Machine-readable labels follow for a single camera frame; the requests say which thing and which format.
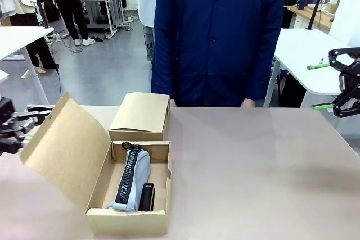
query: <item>blue coat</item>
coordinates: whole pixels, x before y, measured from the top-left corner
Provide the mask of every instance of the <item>blue coat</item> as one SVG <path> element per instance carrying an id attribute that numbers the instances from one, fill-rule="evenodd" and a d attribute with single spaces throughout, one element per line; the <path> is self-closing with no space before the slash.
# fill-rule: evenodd
<path id="1" fill-rule="evenodd" d="M 285 0 L 156 0 L 152 92 L 178 106 L 265 97 Z"/>

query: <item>beige table surface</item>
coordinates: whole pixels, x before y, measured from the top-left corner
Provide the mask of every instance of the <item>beige table surface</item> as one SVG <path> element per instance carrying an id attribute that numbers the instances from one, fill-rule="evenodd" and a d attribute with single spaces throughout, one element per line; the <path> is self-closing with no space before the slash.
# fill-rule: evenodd
<path id="1" fill-rule="evenodd" d="M 108 127 L 116 107 L 85 107 Z M 359 240 L 360 161 L 310 109 L 172 108 L 171 240 Z M 0 239 L 93 239 L 18 156 L 0 157 Z M 117 239 L 97 237 L 95 239 Z"/>

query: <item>black clothing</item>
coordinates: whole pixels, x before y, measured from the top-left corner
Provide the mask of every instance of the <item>black clothing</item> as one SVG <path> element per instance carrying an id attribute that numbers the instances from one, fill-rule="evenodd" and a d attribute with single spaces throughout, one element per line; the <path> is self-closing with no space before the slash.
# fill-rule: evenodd
<path id="1" fill-rule="evenodd" d="M 15 14 L 10 16 L 10 21 L 12 26 L 39 26 L 35 13 Z M 28 50 L 31 62 L 35 67 L 39 66 L 39 59 L 36 57 L 36 54 L 38 54 L 44 69 L 56 68 L 56 64 L 50 54 L 49 47 L 46 45 L 44 38 L 31 42 L 26 46 L 26 49 Z"/>
<path id="2" fill-rule="evenodd" d="M 78 39 L 79 35 L 73 22 L 78 25 L 79 32 L 83 39 L 89 38 L 88 29 L 86 27 L 83 6 L 81 0 L 56 0 L 58 10 L 61 13 L 66 28 L 73 39 Z"/>
<path id="3" fill-rule="evenodd" d="M 78 25 L 80 34 L 83 39 L 88 39 L 88 29 L 86 27 L 83 5 L 81 0 L 55 0 L 57 3 L 58 10 L 66 28 L 73 39 L 78 39 L 79 35 L 73 22 L 73 15 L 76 24 Z"/>

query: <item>open cardboard box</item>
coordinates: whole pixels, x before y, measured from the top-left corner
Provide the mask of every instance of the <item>open cardboard box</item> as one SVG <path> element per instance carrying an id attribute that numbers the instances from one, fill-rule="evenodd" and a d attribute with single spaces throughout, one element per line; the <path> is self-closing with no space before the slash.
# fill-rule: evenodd
<path id="1" fill-rule="evenodd" d="M 59 188 L 88 218 L 95 234 L 166 234 L 170 206 L 169 142 L 132 142 L 150 154 L 154 183 L 153 212 L 106 209 L 115 198 L 125 167 L 122 142 L 112 142 L 106 130 L 66 93 L 21 152 L 32 167 Z"/>
<path id="2" fill-rule="evenodd" d="M 112 121 L 113 141 L 164 141 L 170 113 L 169 96 L 128 93 Z"/>

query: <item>shoe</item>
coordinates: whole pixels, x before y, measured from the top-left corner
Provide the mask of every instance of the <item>shoe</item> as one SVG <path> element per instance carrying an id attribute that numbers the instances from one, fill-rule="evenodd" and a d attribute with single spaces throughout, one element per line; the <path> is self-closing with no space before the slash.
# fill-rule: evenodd
<path id="1" fill-rule="evenodd" d="M 80 46 L 81 45 L 80 40 L 74 39 L 74 44 L 75 44 L 75 46 Z"/>
<path id="2" fill-rule="evenodd" d="M 57 33 L 53 33 L 52 35 L 50 35 L 50 37 L 53 38 L 53 39 L 61 39 L 60 35 L 57 34 Z"/>
<path id="3" fill-rule="evenodd" d="M 94 39 L 83 39 L 83 45 L 84 46 L 88 46 L 88 45 L 91 45 L 91 44 L 94 44 L 95 43 L 95 40 Z"/>
<path id="4" fill-rule="evenodd" d="M 58 65 L 58 63 L 54 63 L 53 65 L 51 65 L 51 66 L 43 66 L 44 67 L 44 69 L 46 69 L 46 70 L 57 70 L 57 69 L 59 69 L 59 65 Z"/>
<path id="5" fill-rule="evenodd" d="M 46 71 L 43 70 L 41 67 L 36 67 L 36 66 L 34 66 L 34 69 L 35 69 L 35 71 L 36 71 L 37 73 L 45 73 L 45 72 L 46 72 Z"/>

